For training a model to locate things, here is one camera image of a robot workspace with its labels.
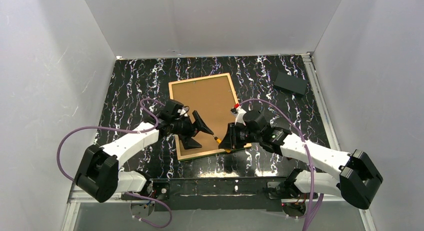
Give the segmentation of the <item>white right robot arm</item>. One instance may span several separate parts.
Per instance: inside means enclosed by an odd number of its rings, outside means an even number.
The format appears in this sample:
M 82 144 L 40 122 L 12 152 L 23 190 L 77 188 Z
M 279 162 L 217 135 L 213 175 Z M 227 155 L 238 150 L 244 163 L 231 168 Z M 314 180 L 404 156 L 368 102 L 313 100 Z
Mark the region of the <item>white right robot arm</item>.
M 358 209 L 369 209 L 384 179 L 366 152 L 356 149 L 349 153 L 303 141 L 286 128 L 272 126 L 258 110 L 245 111 L 238 106 L 230 111 L 235 121 L 227 125 L 220 149 L 233 151 L 257 143 L 272 154 L 312 161 L 319 170 L 313 174 L 294 169 L 283 182 L 268 188 L 272 196 L 294 198 L 309 193 L 313 184 L 315 193 L 338 196 Z

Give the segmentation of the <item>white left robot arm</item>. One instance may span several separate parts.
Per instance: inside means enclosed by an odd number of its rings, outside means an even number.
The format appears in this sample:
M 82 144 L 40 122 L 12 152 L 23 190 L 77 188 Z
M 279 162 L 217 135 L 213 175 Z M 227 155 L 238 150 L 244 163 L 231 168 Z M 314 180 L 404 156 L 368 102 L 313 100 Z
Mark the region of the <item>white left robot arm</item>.
M 141 171 L 122 171 L 121 167 L 130 158 L 147 146 L 169 135 L 176 135 L 187 149 L 201 148 L 194 137 L 199 133 L 212 135 L 213 131 L 194 110 L 170 99 L 162 109 L 153 113 L 133 130 L 123 130 L 124 135 L 110 143 L 89 146 L 81 159 L 73 182 L 96 201 L 103 203 L 114 194 L 136 192 L 150 195 L 152 181 Z

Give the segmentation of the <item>yellow handled screwdriver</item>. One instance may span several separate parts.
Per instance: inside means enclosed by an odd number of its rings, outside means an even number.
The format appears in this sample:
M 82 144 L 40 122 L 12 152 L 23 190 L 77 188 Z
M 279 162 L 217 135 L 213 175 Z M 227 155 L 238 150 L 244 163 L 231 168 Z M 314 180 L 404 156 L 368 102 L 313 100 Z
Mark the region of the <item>yellow handled screwdriver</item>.
M 229 150 L 229 149 L 224 149 L 224 148 L 221 148 L 220 147 L 220 144 L 222 143 L 222 140 L 220 139 L 220 138 L 218 138 L 217 136 L 214 136 L 213 137 L 214 138 L 214 140 L 215 140 L 215 142 L 218 144 L 218 149 L 219 150 L 221 150 L 221 151 L 225 151 L 226 153 L 231 153 L 231 150 Z

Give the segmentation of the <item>green wooden photo frame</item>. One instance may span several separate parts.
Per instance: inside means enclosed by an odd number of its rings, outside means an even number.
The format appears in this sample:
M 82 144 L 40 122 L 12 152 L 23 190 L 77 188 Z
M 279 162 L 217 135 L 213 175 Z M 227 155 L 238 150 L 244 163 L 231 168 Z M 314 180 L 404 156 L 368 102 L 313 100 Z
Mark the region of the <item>green wooden photo frame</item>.
M 214 132 L 214 136 L 223 140 L 228 123 L 233 123 L 236 117 L 231 109 L 239 103 L 231 76 L 229 73 L 191 78 L 168 83 L 169 96 L 189 107 L 190 119 L 194 121 L 193 111 L 197 111 L 205 124 Z M 202 148 L 186 149 L 178 136 L 175 136 L 176 154 L 179 161 L 196 159 L 221 153 L 219 143 L 214 136 L 199 132 L 193 139 Z

